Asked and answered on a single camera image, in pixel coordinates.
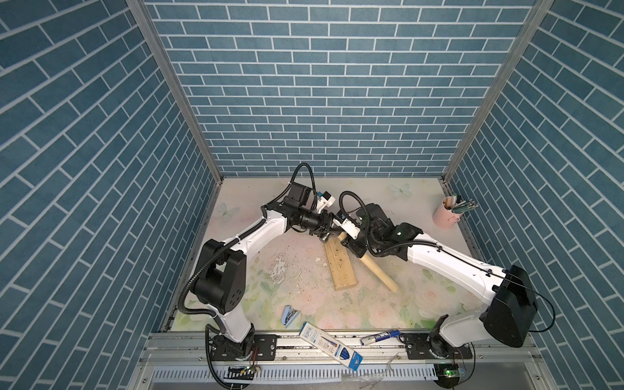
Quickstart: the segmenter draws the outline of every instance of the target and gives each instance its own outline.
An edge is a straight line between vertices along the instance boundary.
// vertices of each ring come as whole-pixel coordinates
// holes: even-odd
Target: blue stapler
[[[294,310],[290,305],[286,305],[284,313],[281,315],[281,324],[288,327],[299,315],[299,311]]]

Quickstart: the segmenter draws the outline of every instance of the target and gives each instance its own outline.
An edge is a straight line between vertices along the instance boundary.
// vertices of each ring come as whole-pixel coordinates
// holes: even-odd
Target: blue marker
[[[368,344],[377,343],[378,341],[381,341],[381,340],[389,339],[390,337],[397,337],[399,336],[399,334],[401,334],[401,332],[397,330],[390,331],[390,332],[382,332],[382,333],[374,334],[372,336],[361,338],[359,342],[362,345],[368,345]]]

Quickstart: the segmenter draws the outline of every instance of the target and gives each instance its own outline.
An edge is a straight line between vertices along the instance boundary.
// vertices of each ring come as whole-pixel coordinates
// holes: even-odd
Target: wooden block
[[[330,237],[325,243],[325,252],[331,276],[334,278],[334,289],[336,291],[345,290],[358,285],[351,267],[351,260],[347,249],[340,244],[339,237]]]

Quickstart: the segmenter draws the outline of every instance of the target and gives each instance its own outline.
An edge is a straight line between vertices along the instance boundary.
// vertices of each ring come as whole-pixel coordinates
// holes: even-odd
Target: floral tablecloth
[[[287,183],[278,178],[226,179],[204,241],[225,239],[251,225],[260,216],[260,205]],[[352,190],[365,202],[380,204],[395,224],[412,223],[446,245],[469,253],[457,227],[445,231],[431,221],[443,198],[436,179],[321,178],[316,186],[336,198],[341,191]],[[358,285],[335,291],[318,238],[289,230],[274,239],[256,257],[247,259],[241,302],[247,317],[256,329],[283,330],[281,315],[284,307],[291,305],[300,315],[288,329],[299,329],[304,321],[322,329],[431,328],[443,314],[480,305],[474,295],[427,268],[396,256],[375,259],[399,285],[399,291],[392,293],[359,259],[349,255]],[[186,302],[190,308],[203,306],[191,293]],[[202,331],[208,320],[205,315],[177,313],[172,331]]]

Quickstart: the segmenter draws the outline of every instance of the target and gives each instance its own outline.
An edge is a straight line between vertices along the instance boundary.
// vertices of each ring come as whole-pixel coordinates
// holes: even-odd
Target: blue brick wall
[[[534,0],[149,0],[223,173],[440,176]]]
[[[0,2],[0,389],[117,389],[214,180],[124,0]]]
[[[555,303],[534,338],[560,388],[624,388],[623,21],[555,0],[452,180],[484,257]]]

